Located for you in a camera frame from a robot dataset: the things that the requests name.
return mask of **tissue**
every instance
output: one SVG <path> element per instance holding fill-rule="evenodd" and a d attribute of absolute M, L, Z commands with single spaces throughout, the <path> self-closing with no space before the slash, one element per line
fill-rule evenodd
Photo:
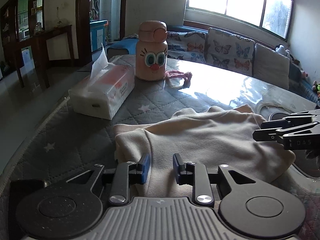
<path fill-rule="evenodd" d="M 109 63 L 103 49 L 90 76 L 70 89 L 69 96 L 75 112 L 111 120 L 133 88 L 133 67 Z"/>

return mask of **silver rivet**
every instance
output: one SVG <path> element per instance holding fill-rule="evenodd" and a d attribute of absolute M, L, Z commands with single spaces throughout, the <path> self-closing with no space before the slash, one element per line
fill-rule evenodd
<path fill-rule="evenodd" d="M 125 197 L 121 195 L 114 195 L 110 197 L 110 201 L 113 203 L 122 203 L 125 201 Z"/>
<path fill-rule="evenodd" d="M 200 203 L 209 203 L 212 201 L 212 198 L 208 195 L 200 195 L 197 197 L 197 201 Z"/>

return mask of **cream blanket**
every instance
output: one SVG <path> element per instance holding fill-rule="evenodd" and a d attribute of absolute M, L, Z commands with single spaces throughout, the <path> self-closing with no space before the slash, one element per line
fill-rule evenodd
<path fill-rule="evenodd" d="M 136 186 L 140 196 L 192 196 L 191 186 L 176 184 L 172 169 L 175 153 L 184 162 L 203 163 L 211 169 L 229 164 L 271 182 L 289 168 L 295 155 L 277 142 L 253 140 L 253 131 L 263 121 L 244 105 L 230 111 L 212 106 L 205 113 L 187 108 L 155 124 L 118 124 L 114 126 L 115 158 L 119 162 L 138 161 L 144 153 L 151 153 L 148 181 Z"/>

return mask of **window frame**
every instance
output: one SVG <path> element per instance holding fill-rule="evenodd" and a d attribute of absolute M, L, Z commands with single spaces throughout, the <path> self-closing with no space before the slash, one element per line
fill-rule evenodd
<path fill-rule="evenodd" d="M 266 10 L 266 3 L 267 3 L 267 0 L 264 0 L 263 1 L 262 14 L 261 14 L 261 19 L 260 19 L 260 25 L 259 26 L 251 24 L 251 23 L 243 21 L 243 20 L 240 20 L 240 19 L 237 19 L 237 18 L 234 18 L 234 17 L 231 17 L 231 16 L 228 16 L 227 15 L 227 7 L 226 7 L 226 10 L 225 10 L 224 14 L 221 14 L 221 13 L 208 11 L 208 10 L 204 10 L 204 9 L 200 9 L 200 8 L 190 7 L 189 6 L 189 0 L 187 0 L 186 9 L 190 9 L 190 10 L 194 10 L 194 11 L 206 12 L 206 13 L 210 13 L 210 14 L 226 17 L 226 18 L 229 18 L 229 19 L 232 19 L 232 20 L 236 20 L 238 22 L 245 23 L 245 24 L 250 25 L 250 26 L 252 26 L 254 28 L 260 29 L 260 30 L 262 30 L 262 31 L 264 31 L 266 33 L 269 33 L 269 34 L 277 37 L 278 39 L 281 39 L 281 40 L 287 42 L 288 38 L 289 38 L 289 35 L 290 35 L 290 30 L 291 30 L 292 16 L 293 16 L 294 5 L 295 5 L 294 0 L 291 1 L 291 11 L 290 11 L 290 16 L 289 16 L 289 24 L 288 24 L 288 30 L 287 30 L 285 38 L 280 36 L 280 35 L 278 35 L 278 34 L 276 34 L 276 33 L 273 33 L 272 31 L 267 30 L 266 28 L 262 27 L 263 18 L 264 18 L 264 14 L 265 14 L 265 10 Z"/>

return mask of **window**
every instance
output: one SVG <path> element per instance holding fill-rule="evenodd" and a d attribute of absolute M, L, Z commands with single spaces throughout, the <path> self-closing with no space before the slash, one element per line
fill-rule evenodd
<path fill-rule="evenodd" d="M 188 8 L 241 20 L 286 39 L 292 0 L 188 0 Z"/>

